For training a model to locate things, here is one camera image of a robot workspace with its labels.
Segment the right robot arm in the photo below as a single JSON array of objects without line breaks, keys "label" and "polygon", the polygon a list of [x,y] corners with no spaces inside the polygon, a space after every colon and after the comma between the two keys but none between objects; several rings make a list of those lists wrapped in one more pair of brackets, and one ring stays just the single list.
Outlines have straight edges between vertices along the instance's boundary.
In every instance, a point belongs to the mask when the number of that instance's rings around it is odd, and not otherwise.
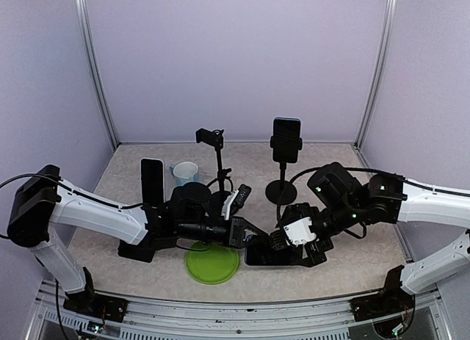
[{"label": "right robot arm", "polygon": [[376,308],[390,314],[409,295],[424,291],[469,266],[469,191],[440,187],[394,173],[371,169],[372,177],[361,184],[354,168],[332,162],[304,170],[310,174],[308,188],[325,205],[323,210],[298,203],[277,210],[277,229],[269,244],[276,250],[289,247],[312,248],[307,260],[296,265],[312,267],[322,263],[332,236],[350,227],[366,228],[376,223],[427,222],[465,230],[454,242],[426,258],[399,267],[399,286],[390,285],[378,293]]}]

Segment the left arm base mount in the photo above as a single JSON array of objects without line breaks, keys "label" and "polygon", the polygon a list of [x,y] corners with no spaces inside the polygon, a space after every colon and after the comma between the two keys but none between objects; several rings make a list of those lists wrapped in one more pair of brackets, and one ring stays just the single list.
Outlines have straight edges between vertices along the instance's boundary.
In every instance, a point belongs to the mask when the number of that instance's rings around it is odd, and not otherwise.
[{"label": "left arm base mount", "polygon": [[119,323],[123,322],[127,306],[126,299],[86,292],[66,294],[63,303],[64,309],[77,314]]}]

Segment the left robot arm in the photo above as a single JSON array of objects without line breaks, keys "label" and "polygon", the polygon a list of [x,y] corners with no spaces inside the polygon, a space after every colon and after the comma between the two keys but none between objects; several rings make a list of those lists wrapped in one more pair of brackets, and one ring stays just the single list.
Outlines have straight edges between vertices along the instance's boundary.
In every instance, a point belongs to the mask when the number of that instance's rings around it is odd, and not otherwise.
[{"label": "left robot arm", "polygon": [[124,206],[61,178],[54,165],[22,177],[26,183],[15,193],[7,238],[30,249],[87,314],[98,313],[102,296],[94,291],[90,273],[76,262],[54,231],[55,224],[111,236],[143,253],[173,248],[180,238],[236,249],[249,244],[247,231],[267,238],[265,231],[236,215],[250,194],[246,185],[225,199],[221,211],[215,211],[211,190],[197,182],[176,187],[164,203]]}]

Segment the black phone blue case bottom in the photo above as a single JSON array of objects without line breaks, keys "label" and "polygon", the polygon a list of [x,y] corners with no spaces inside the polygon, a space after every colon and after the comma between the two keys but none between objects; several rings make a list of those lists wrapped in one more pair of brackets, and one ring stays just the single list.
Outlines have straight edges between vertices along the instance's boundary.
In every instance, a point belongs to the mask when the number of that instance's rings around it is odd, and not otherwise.
[{"label": "black phone blue case bottom", "polygon": [[302,259],[302,247],[273,250],[269,245],[258,243],[245,248],[245,263],[252,267],[285,267]]}]

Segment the short black clamp stand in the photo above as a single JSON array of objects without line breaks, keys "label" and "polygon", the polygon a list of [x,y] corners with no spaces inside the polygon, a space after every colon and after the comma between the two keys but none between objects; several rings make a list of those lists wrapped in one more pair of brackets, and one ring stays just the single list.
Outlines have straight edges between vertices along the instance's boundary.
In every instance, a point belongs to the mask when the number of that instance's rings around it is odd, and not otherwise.
[{"label": "short black clamp stand", "polygon": [[271,181],[266,189],[265,195],[267,199],[274,204],[288,205],[293,203],[297,197],[297,189],[293,184],[286,180],[287,163],[278,163],[280,169],[280,178]]}]

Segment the black phone white case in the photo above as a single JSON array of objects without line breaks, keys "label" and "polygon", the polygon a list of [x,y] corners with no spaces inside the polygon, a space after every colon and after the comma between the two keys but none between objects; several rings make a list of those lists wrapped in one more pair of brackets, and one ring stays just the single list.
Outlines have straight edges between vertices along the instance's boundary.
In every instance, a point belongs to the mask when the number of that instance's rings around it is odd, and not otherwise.
[{"label": "black phone white case", "polygon": [[165,167],[160,159],[140,160],[142,202],[157,207],[165,201]]}]

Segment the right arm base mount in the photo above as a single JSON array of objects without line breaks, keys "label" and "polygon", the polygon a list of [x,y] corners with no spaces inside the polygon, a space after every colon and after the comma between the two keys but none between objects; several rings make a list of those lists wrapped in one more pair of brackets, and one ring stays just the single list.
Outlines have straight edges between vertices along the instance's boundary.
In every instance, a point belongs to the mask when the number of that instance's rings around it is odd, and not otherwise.
[{"label": "right arm base mount", "polygon": [[372,294],[351,299],[350,306],[356,322],[397,314],[415,304],[414,296]]}]

